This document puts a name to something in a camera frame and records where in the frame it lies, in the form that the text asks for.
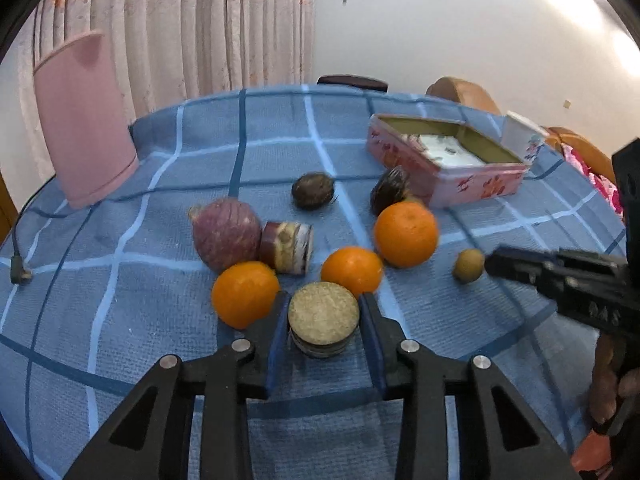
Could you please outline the right hand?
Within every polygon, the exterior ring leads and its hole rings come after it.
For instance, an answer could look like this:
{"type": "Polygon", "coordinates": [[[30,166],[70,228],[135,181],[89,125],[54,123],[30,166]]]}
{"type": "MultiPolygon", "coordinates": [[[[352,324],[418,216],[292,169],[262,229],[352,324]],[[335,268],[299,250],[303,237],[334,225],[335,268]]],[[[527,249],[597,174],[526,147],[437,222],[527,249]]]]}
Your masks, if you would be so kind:
{"type": "Polygon", "coordinates": [[[639,370],[631,370],[618,379],[613,370],[614,339],[600,334],[592,369],[589,391],[589,414],[598,425],[610,420],[617,408],[616,399],[629,398],[639,393],[639,370]]]}

